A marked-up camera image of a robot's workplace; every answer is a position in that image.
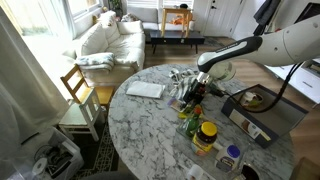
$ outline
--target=chair back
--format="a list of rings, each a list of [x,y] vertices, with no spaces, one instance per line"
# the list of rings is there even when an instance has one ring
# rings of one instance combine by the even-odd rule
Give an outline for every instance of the chair back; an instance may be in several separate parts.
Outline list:
[[[85,78],[77,64],[75,64],[65,76],[60,77],[60,79],[77,104],[80,104],[83,99],[87,97],[87,94],[91,89],[85,81]]]
[[[79,105],[79,107],[88,125],[91,124],[93,126],[93,124],[99,118],[102,112],[98,94],[95,88],[92,88],[90,90],[89,94]]]

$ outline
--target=white notepad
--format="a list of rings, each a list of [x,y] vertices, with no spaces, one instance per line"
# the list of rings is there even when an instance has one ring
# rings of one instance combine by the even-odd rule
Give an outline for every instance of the white notepad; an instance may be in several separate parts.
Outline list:
[[[127,90],[128,95],[143,96],[150,98],[160,98],[165,85],[134,81]]]

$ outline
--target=white curtain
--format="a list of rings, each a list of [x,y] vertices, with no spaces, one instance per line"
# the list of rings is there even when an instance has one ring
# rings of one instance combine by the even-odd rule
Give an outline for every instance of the white curtain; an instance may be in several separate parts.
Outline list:
[[[68,108],[0,8],[0,160],[36,132],[59,122]]]
[[[59,38],[73,40],[76,37],[73,17],[66,0],[38,0],[45,11],[51,31]]]

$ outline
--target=white robotic arm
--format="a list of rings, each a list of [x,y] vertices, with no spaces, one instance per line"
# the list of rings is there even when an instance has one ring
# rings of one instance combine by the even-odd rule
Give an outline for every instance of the white robotic arm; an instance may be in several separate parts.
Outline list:
[[[278,32],[248,37],[214,52],[203,53],[197,62],[200,74],[185,93],[184,106],[191,101],[201,102],[199,89],[208,83],[208,79],[228,80],[233,77],[235,70],[228,61],[247,59],[268,66],[284,66],[318,56],[320,15]]]

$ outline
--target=round table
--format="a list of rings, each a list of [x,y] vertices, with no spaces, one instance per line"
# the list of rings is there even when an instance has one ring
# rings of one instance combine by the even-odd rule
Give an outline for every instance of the round table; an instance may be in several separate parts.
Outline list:
[[[195,161],[194,154],[187,154],[176,146],[176,128],[181,123],[177,111],[167,105],[174,88],[169,77],[172,68],[180,72],[197,70],[193,65],[166,64],[142,70],[127,79],[115,92],[109,109],[108,123],[114,146],[130,171],[139,179],[185,179]],[[144,81],[165,85],[159,99],[126,95],[130,84]],[[245,89],[237,79],[223,83],[229,93]],[[293,170],[293,145],[290,135],[278,139],[267,149],[262,149],[252,138],[221,113],[227,97],[206,95],[202,101],[206,116],[216,119],[217,142],[232,141],[248,146],[245,160],[254,164],[261,179],[289,179]],[[223,173],[205,172],[203,179],[226,179]]]

